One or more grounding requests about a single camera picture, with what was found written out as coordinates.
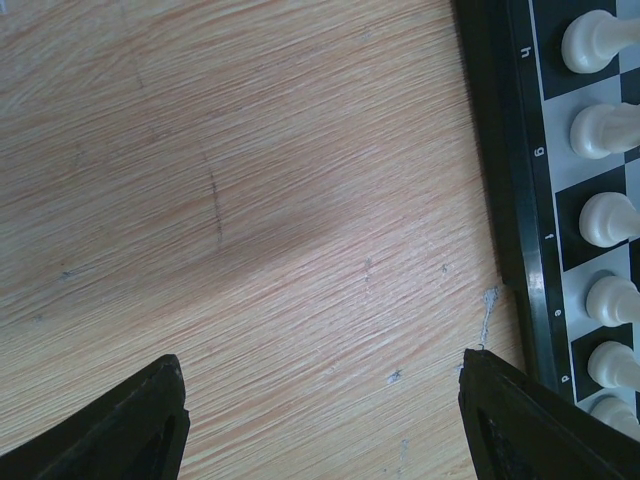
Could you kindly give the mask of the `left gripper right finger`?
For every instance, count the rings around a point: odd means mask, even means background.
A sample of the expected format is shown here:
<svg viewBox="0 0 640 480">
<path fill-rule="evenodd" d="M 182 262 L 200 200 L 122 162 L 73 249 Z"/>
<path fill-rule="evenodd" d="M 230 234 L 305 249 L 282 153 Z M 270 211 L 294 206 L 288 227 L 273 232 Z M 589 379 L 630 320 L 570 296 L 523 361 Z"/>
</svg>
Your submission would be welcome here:
<svg viewBox="0 0 640 480">
<path fill-rule="evenodd" d="M 489 350 L 467 349 L 458 395 L 479 479 L 637 479 L 639 442 Z"/>
</svg>

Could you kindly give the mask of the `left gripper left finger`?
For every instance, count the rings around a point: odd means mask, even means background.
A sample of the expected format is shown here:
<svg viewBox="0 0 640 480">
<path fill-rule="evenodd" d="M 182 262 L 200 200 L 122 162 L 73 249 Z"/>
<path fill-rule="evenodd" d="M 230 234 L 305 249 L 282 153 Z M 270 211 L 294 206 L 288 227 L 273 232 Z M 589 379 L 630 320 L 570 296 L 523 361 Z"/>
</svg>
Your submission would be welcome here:
<svg viewBox="0 0 640 480">
<path fill-rule="evenodd" d="M 179 360 L 166 354 L 1 456 L 3 479 L 175 479 L 190 427 Z"/>
</svg>

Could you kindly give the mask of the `black chess board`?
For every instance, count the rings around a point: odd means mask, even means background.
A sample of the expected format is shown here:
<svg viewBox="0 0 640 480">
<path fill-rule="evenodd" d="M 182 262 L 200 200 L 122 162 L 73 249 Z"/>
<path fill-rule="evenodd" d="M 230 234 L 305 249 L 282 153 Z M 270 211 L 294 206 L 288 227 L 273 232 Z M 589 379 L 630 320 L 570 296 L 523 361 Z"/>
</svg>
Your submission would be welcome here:
<svg viewBox="0 0 640 480">
<path fill-rule="evenodd" d="M 639 422 L 639 391 L 603 388 L 588 374 L 606 341 L 639 361 L 639 322 L 606 327 L 586 311 L 601 278 L 639 290 L 639 239 L 600 248 L 579 232 L 584 204 L 603 192 L 639 201 L 639 147 L 602 159 L 577 155 L 570 129 L 593 105 L 639 101 L 639 47 L 603 70 L 577 74 L 561 41 L 580 15 L 605 10 L 639 18 L 635 1 L 458 1 L 454 5 L 487 183 L 499 269 L 515 295 L 526 370 L 591 414 L 603 397 L 627 403 Z"/>
</svg>

